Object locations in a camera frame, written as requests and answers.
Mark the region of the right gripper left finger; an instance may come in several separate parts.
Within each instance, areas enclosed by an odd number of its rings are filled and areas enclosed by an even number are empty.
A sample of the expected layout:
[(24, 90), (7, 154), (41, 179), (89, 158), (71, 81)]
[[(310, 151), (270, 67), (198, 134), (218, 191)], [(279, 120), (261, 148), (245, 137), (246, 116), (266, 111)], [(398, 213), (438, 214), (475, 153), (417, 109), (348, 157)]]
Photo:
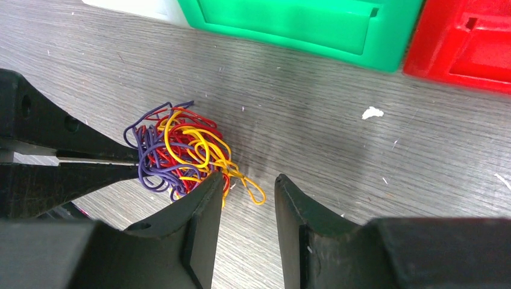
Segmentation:
[(121, 231), (99, 220), (1, 222), (2, 288), (210, 288), (224, 180)]

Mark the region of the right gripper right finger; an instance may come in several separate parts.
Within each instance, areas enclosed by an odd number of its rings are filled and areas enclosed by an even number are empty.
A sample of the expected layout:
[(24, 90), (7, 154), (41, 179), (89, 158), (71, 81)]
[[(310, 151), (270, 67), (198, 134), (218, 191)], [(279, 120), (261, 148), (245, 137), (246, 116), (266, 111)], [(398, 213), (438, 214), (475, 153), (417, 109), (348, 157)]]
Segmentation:
[(510, 220), (383, 217), (358, 225), (275, 180), (286, 288), (509, 288)]

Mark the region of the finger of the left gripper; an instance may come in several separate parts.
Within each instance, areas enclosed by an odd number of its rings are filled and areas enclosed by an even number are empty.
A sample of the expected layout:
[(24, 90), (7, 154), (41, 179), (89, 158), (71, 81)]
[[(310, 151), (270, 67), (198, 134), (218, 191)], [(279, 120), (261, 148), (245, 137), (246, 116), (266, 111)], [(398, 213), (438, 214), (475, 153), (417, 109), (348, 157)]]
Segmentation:
[(119, 181), (138, 178), (136, 166), (61, 163), (1, 164), (1, 217), (37, 217)]
[(20, 73), (1, 69), (1, 148), (24, 155), (137, 162), (138, 152), (74, 118)]

